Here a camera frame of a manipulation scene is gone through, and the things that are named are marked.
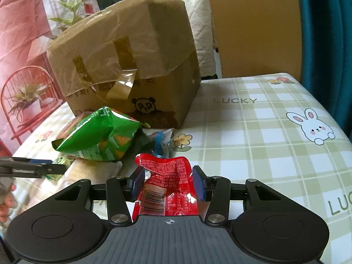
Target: teal curtain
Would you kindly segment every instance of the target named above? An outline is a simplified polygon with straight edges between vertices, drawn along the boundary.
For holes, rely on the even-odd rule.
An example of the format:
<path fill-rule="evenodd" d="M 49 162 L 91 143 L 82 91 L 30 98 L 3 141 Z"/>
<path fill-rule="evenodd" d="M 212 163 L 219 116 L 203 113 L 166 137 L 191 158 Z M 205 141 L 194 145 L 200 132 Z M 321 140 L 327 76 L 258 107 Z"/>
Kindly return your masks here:
<path fill-rule="evenodd" d="M 352 0 L 300 0 L 302 85 L 352 141 Z"/>

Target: red plastic packet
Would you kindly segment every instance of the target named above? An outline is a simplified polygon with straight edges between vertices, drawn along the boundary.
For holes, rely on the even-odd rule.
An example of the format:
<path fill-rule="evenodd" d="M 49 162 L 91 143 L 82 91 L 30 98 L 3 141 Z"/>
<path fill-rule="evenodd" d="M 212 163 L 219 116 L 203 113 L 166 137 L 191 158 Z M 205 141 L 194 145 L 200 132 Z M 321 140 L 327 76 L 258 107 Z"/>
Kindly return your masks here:
<path fill-rule="evenodd" d="M 197 215 L 192 169 L 185 157 L 161 159 L 149 154 L 136 156 L 136 164 L 151 172 L 134 205 L 137 215 Z"/>

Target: table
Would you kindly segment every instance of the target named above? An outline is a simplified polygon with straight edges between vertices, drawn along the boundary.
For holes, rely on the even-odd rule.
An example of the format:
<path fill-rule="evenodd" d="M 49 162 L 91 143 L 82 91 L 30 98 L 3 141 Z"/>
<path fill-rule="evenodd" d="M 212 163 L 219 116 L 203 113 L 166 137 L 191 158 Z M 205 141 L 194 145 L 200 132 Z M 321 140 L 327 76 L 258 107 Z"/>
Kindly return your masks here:
<path fill-rule="evenodd" d="M 288 112 L 305 118 L 311 108 L 334 139 L 310 141 Z M 50 142 L 73 118 L 65 103 L 46 119 L 14 154 L 52 159 Z M 330 228 L 325 264 L 352 262 L 352 144 L 325 109 L 298 81 L 285 73 L 209 80 L 200 89 L 181 129 L 174 130 L 171 157 L 185 156 L 208 176 L 232 182 L 256 178 L 320 215 Z M 123 169 L 128 176 L 131 171 Z M 15 196 L 21 211 L 53 194 L 46 179 L 18 179 Z M 104 217 L 104 206 L 96 212 Z M 230 215 L 242 212 L 232 202 Z"/>

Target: tablecloth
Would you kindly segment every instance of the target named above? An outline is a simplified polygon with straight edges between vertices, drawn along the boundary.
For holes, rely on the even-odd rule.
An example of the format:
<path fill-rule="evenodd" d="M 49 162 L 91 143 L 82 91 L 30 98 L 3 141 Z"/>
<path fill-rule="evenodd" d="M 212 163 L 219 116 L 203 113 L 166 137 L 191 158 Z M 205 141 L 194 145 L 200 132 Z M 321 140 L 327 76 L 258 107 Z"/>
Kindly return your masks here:
<path fill-rule="evenodd" d="M 72 118 L 63 104 L 14 156 L 54 160 L 58 152 L 50 142 Z M 300 123 L 310 119 L 312 125 Z M 192 166 L 200 165 L 209 176 L 237 183 L 256 178 L 314 211 L 330 229 L 322 261 L 352 262 L 352 145 L 290 75 L 203 81 L 182 128 L 174 130 L 171 151 L 171 156 L 185 156 Z M 44 179 L 18 179 L 17 184 L 19 208 L 11 218 L 55 188 Z M 97 214 L 103 217 L 104 206 L 100 208 Z M 232 202 L 232 217 L 241 212 L 242 204 Z"/>

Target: circular cover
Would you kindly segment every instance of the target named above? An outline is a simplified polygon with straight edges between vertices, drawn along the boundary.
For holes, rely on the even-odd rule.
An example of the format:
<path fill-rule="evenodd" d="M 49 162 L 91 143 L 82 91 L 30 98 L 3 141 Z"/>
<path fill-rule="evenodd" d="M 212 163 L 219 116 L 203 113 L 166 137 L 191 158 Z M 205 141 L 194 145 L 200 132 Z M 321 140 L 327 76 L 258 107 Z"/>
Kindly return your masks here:
<path fill-rule="evenodd" d="M 7 239 L 20 258 L 57 263 L 84 255 L 104 233 L 101 219 L 88 210 L 44 216 L 28 210 L 10 223 Z"/>
<path fill-rule="evenodd" d="M 246 211 L 232 234 L 247 254 L 274 263 L 309 262 L 321 256 L 329 239 L 326 223 L 311 212 Z"/>

